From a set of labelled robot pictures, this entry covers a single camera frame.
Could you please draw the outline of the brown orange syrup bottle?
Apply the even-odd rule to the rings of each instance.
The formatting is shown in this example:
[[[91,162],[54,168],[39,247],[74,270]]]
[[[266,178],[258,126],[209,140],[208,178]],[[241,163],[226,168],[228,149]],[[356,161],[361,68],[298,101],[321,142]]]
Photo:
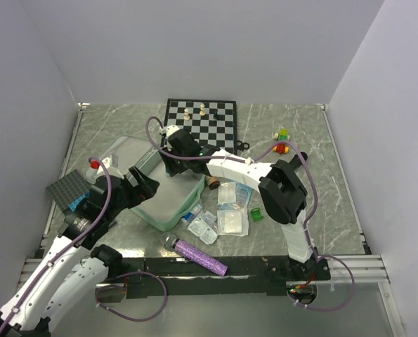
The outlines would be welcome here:
[[[211,176],[205,176],[205,183],[210,190],[215,190],[220,186],[220,181]]]

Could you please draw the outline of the blue white bandage roll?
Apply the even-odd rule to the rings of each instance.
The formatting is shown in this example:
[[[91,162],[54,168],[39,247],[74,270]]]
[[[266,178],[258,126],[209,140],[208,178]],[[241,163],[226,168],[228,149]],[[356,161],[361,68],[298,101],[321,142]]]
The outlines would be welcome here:
[[[195,205],[188,213],[186,213],[182,218],[181,222],[184,226],[189,225],[195,217],[200,213],[202,210],[202,206],[200,204]]]

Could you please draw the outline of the clear plaster strip packet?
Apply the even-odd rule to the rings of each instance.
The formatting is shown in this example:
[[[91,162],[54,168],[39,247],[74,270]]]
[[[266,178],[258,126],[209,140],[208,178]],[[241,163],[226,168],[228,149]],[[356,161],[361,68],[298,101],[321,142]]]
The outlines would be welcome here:
[[[221,183],[218,188],[218,204],[234,204],[236,201],[236,183]]]

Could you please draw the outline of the blue white mask packet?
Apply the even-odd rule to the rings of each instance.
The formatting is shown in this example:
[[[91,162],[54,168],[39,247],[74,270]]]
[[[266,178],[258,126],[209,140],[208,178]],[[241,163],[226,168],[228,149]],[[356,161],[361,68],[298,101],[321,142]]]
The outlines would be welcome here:
[[[235,196],[236,201],[235,203],[240,207],[247,207],[252,195],[252,192],[254,190],[246,185],[243,185],[241,183],[235,184]]]

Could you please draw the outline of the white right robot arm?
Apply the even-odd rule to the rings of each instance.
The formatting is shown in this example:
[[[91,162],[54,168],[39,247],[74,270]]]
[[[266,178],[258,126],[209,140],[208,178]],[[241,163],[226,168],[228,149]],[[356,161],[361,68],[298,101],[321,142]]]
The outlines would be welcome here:
[[[281,224],[287,242],[292,275],[307,279],[315,271],[314,247],[308,236],[307,189],[295,173],[306,166],[307,154],[297,151],[291,161],[274,164],[241,158],[213,145],[200,145],[191,134],[175,125],[161,127],[166,146],[161,156],[170,176],[188,169],[206,176],[242,183],[260,195],[266,213]]]

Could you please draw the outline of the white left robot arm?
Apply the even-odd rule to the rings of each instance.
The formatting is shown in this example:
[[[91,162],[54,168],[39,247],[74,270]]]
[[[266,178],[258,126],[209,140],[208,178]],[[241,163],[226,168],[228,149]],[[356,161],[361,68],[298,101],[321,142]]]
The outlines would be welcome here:
[[[158,188],[158,181],[132,166],[123,177],[104,173],[87,193],[63,203],[65,221],[48,253],[0,308],[0,336],[50,336],[82,288],[117,281],[122,254],[96,243],[123,210],[153,198]]]

